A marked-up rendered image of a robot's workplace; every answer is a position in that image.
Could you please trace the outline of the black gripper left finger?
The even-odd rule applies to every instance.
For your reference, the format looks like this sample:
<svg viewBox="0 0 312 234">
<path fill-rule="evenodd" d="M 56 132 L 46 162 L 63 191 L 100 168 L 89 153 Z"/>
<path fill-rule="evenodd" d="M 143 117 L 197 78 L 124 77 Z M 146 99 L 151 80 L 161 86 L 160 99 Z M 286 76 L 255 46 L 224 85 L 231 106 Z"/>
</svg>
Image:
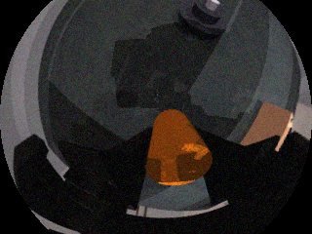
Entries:
<svg viewBox="0 0 312 234">
<path fill-rule="evenodd" d="M 124 200 L 128 210 L 137 210 L 145 180 L 145 164 L 152 130 L 153 128 L 147 128 L 125 143 L 122 141 L 104 151 L 83 145 L 81 147 L 65 140 L 58 142 L 58 149 L 69 168 L 73 167 L 79 172 L 105 180 L 118 198 Z"/>
</svg>

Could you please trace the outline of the orange knob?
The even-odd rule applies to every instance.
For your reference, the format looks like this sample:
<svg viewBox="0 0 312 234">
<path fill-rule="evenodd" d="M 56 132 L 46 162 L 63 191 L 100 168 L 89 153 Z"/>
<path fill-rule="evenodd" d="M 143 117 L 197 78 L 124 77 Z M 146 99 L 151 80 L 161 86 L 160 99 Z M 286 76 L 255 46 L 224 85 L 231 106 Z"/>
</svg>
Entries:
<svg viewBox="0 0 312 234">
<path fill-rule="evenodd" d="M 168 186 L 190 183 L 210 170 L 214 159 L 211 153 L 182 112 L 164 110 L 153 124 L 145 172 L 155 182 Z"/>
</svg>

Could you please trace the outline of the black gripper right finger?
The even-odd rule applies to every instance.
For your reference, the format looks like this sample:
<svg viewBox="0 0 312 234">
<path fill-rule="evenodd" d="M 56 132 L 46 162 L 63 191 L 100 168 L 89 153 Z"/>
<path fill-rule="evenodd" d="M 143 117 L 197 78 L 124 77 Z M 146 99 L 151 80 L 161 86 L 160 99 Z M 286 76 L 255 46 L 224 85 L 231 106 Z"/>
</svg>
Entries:
<svg viewBox="0 0 312 234">
<path fill-rule="evenodd" d="M 196 126 L 194 128 L 214 157 L 210 170 L 203 175 L 212 206 L 226 202 L 226 195 L 242 182 L 254 167 L 258 157 L 276 149 L 280 141 L 280 136 L 270 136 L 254 144 L 241 145 L 221 136 L 214 136 L 210 132 L 204 132 Z"/>
</svg>

